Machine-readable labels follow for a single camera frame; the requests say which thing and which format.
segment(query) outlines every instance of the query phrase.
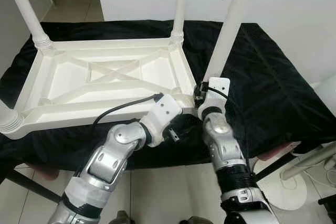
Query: white pole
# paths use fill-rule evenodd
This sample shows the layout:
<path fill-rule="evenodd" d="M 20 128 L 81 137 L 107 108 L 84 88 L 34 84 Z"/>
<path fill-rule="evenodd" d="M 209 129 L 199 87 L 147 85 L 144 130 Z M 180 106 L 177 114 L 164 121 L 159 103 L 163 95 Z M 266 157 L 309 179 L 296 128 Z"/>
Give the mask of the white pole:
<path fill-rule="evenodd" d="M 25 20 L 37 48 L 46 48 L 52 45 L 49 37 L 43 31 L 29 0 L 15 0 L 23 19 Z"/>
<path fill-rule="evenodd" d="M 16 110 L 11 110 L 0 100 L 0 132 L 5 133 L 19 127 L 23 117 Z"/>
<path fill-rule="evenodd" d="M 203 81 L 209 77 L 220 77 L 227 57 L 237 36 L 244 18 L 244 10 L 248 0 L 232 0 L 227 12 L 225 23 L 220 31 L 214 52 L 206 69 Z"/>
<path fill-rule="evenodd" d="M 327 159 L 328 157 L 333 156 L 335 153 L 336 153 L 336 142 L 329 144 L 323 149 L 317 151 L 316 153 L 309 155 L 300 163 L 283 171 L 281 174 L 281 179 L 288 180 L 289 178 L 299 174 L 303 170 L 306 170 L 308 167 L 318 164 L 319 162 Z"/>
<path fill-rule="evenodd" d="M 183 24 L 185 13 L 185 0 L 176 0 L 176 11 L 174 18 L 174 26 L 171 32 L 171 41 L 183 42 Z"/>

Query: white fan base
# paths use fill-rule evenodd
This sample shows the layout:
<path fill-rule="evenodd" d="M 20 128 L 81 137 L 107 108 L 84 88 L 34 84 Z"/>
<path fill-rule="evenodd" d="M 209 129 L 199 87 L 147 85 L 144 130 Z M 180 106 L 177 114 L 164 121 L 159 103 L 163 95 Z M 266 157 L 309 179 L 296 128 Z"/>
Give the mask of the white fan base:
<path fill-rule="evenodd" d="M 267 161 L 258 160 L 253 168 L 254 173 L 258 173 L 271 163 L 275 158 Z M 288 168 L 290 164 L 283 166 L 275 172 L 257 182 L 260 189 L 264 192 L 269 203 L 282 210 L 297 210 L 303 206 L 307 199 L 307 186 L 300 174 L 282 180 L 280 174 Z"/>

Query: black cloth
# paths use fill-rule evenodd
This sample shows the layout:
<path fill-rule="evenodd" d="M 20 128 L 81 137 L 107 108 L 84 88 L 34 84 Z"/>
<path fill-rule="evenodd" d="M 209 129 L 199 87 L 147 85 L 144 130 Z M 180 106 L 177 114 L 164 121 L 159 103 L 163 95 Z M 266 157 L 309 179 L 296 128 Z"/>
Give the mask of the black cloth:
<path fill-rule="evenodd" d="M 162 38 L 173 22 L 125 21 L 101 23 L 42 23 L 53 41 Z M 183 49 L 196 83 L 202 81 L 222 23 L 186 21 Z M 14 107 L 36 49 L 30 38 L 0 81 L 0 98 Z M 307 145 L 335 140 L 336 118 L 326 108 L 276 43 L 257 24 L 242 24 L 222 77 L 230 78 L 226 117 L 249 157 L 289 141 Z M 181 140 L 145 147 L 129 159 L 128 168 L 162 167 L 209 162 L 201 138 L 202 124 L 182 115 L 174 122 Z M 112 123 L 99 124 L 93 139 L 89 126 L 31 132 L 20 140 L 0 135 L 0 165 L 30 162 L 75 170 L 92 146 L 104 140 Z"/>

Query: tiled floor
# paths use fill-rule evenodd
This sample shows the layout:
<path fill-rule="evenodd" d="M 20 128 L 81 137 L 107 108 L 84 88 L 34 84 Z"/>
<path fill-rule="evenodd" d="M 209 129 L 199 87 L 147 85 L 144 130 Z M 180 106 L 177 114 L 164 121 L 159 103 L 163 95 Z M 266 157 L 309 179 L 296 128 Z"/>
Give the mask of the tiled floor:
<path fill-rule="evenodd" d="M 54 6 L 44 22 L 98 22 L 103 21 L 99 0 L 54 0 Z"/>
<path fill-rule="evenodd" d="M 99 0 L 55 0 L 45 22 L 103 21 Z M 45 187 L 61 194 L 72 172 L 61 171 L 57 180 L 47 182 L 26 165 L 17 170 Z M 327 183 L 321 166 L 308 169 L 309 174 Z M 331 224 L 325 209 L 317 204 L 321 197 L 336 189 L 303 178 L 308 188 L 305 205 L 297 211 L 274 208 L 281 224 Z M 224 212 L 219 206 L 220 191 L 211 164 L 143 169 L 123 175 L 101 215 L 107 224 L 118 210 L 125 210 L 137 224 L 174 224 L 190 216 L 208 218 L 223 224 Z M 0 185 L 0 224 L 47 223 L 56 205 L 31 191 L 5 180 Z"/>

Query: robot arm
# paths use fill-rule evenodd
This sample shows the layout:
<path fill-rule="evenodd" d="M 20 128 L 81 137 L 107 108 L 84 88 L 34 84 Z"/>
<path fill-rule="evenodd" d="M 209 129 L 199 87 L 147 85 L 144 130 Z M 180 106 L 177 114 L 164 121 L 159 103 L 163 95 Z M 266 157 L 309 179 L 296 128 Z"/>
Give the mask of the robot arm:
<path fill-rule="evenodd" d="M 49 224 L 97 224 L 133 151 L 145 144 L 159 145 L 163 130 L 181 113 L 181 107 L 167 94 L 140 122 L 111 128 L 104 145 L 95 150 L 80 175 L 69 182 Z"/>
<path fill-rule="evenodd" d="M 221 206 L 227 213 L 225 223 L 277 224 L 224 117 L 224 96 L 227 97 L 228 89 L 228 79 L 210 78 L 208 86 L 196 96 L 202 103 L 198 116 L 203 120 L 204 142 L 222 191 Z M 95 150 L 79 176 L 71 179 L 49 224 L 97 224 L 127 159 L 145 144 L 159 145 L 163 130 L 181 113 L 181 107 L 167 94 L 140 122 L 111 128 L 104 145 Z"/>
<path fill-rule="evenodd" d="M 208 87 L 228 95 L 229 80 L 210 78 Z M 278 224 L 263 192 L 254 182 L 237 140 L 225 119 L 224 96 L 207 90 L 198 109 L 203 120 L 203 139 L 222 191 L 221 207 L 227 217 L 225 223 Z"/>

